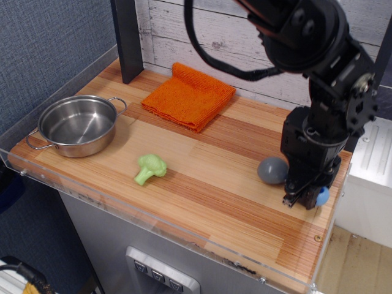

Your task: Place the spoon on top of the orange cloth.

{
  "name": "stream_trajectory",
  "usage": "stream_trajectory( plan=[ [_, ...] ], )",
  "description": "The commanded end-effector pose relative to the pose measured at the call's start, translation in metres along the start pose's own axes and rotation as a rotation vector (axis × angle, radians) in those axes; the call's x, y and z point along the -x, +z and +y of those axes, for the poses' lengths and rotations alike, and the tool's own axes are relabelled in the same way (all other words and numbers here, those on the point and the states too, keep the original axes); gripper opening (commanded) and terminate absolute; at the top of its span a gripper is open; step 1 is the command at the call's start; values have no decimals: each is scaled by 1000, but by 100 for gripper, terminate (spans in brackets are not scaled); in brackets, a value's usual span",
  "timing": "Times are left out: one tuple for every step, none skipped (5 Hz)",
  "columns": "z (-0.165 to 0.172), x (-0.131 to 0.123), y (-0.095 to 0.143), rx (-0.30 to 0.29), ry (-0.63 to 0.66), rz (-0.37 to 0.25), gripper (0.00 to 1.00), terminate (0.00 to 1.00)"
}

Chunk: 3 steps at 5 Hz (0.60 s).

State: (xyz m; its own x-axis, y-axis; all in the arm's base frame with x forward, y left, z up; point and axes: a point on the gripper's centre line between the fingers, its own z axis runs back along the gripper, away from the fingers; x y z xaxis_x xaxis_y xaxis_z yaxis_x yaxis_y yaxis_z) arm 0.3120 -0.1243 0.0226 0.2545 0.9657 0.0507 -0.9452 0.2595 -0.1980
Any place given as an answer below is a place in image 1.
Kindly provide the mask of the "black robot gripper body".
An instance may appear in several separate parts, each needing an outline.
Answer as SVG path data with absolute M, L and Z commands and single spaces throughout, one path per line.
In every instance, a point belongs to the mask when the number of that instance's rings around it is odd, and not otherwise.
M 348 135 L 327 138 L 308 123 L 309 107 L 297 107 L 286 117 L 281 152 L 289 163 L 285 192 L 297 196 L 307 188 L 331 187 L 341 164 L 339 153 Z

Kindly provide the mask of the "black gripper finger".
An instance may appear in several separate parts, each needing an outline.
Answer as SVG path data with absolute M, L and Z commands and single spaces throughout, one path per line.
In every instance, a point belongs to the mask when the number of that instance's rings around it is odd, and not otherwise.
M 301 194 L 299 199 L 299 203 L 304 206 L 307 210 L 315 208 L 315 204 L 317 202 L 317 197 L 321 191 L 321 186 L 308 186 L 304 189 L 304 192 Z
M 289 189 L 285 189 L 285 196 L 282 199 L 282 203 L 289 207 L 292 208 L 295 203 L 298 201 L 298 199 L 301 197 L 302 192 L 299 191 L 292 191 Z

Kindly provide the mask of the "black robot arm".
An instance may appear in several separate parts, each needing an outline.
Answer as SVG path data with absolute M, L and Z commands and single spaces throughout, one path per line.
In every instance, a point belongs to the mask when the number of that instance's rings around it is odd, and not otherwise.
M 315 208 L 332 186 L 339 153 L 355 145 L 378 111 L 375 65 L 350 35 L 336 1 L 242 1 L 266 55 L 283 72 L 309 81 L 309 107 L 284 121 L 281 152 L 289 170 L 283 202 Z

